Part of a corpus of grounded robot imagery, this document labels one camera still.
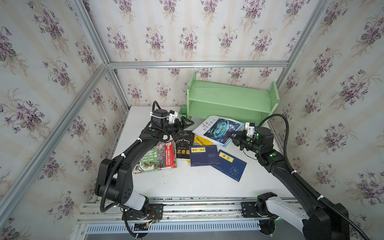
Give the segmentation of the green red plant book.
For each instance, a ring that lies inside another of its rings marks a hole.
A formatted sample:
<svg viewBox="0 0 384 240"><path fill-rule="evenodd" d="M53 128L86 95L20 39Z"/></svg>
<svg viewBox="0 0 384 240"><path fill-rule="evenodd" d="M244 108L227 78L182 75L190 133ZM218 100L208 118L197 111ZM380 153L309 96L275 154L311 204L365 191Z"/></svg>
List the green red plant book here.
<svg viewBox="0 0 384 240"><path fill-rule="evenodd" d="M159 142L149 150L135 166L134 174L143 174L177 168L176 145Z"/></svg>

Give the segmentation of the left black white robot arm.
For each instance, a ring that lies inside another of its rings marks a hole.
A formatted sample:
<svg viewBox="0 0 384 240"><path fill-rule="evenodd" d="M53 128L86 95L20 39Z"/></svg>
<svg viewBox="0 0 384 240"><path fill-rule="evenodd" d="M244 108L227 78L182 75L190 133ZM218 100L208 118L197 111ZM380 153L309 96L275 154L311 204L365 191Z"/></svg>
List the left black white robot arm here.
<svg viewBox="0 0 384 240"><path fill-rule="evenodd" d="M175 111L162 109L153 102L150 121L138 138L120 155L104 159L99 167L95 185L95 195L101 197L100 212L113 207L133 210L147 215L150 209L148 197L134 190L133 171L139 160L158 143L169 143L180 137L195 123Z"/></svg>

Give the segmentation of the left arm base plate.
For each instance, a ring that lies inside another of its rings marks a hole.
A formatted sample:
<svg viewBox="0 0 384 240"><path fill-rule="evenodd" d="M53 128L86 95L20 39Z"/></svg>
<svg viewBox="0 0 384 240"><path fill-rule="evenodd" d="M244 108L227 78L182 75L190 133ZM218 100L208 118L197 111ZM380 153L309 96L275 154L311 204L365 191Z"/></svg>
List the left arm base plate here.
<svg viewBox="0 0 384 240"><path fill-rule="evenodd" d="M129 209L123 212L122 220L127 221L150 221L161 220L164 213L164 204L149 204L148 210L138 211Z"/></svg>

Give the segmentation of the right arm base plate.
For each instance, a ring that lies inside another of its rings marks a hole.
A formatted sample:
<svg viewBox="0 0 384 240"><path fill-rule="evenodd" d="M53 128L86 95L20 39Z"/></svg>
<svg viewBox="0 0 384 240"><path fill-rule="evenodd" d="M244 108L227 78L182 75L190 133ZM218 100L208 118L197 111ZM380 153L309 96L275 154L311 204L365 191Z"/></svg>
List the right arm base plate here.
<svg viewBox="0 0 384 240"><path fill-rule="evenodd" d="M244 218L263 217L263 207L259 201L241 202L242 216Z"/></svg>

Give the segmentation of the white blue swirl magazine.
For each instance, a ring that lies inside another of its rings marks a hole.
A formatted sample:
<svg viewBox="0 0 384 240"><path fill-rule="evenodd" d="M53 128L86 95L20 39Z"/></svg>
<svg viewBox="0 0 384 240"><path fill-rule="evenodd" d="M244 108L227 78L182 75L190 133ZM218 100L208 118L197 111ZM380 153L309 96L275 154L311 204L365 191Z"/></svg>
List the white blue swirl magazine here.
<svg viewBox="0 0 384 240"><path fill-rule="evenodd" d="M241 131L244 127L244 123L232 119L209 116L193 130L193 133L211 141L215 145L226 147L232 142L232 139L230 138L231 133Z"/></svg>

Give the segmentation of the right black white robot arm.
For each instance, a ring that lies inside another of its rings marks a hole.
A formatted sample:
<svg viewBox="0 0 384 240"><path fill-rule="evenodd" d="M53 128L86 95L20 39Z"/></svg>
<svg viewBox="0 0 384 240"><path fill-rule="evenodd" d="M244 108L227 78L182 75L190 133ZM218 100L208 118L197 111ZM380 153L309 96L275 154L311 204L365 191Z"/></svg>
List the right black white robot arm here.
<svg viewBox="0 0 384 240"><path fill-rule="evenodd" d="M287 153L289 122L284 115L279 116L284 120L286 129L282 153L273 148L274 135L263 126L269 117L260 122L252 136L247 130L226 134L241 151L255 153L259 164L293 194L306 214L302 216L292 207L277 207L278 197L272 192L258 196L256 206L259 212L284 219L301 231L307 240L348 240L350 229L368 240L369 236L349 218L349 212L342 204L334 204L321 195L292 167Z"/></svg>

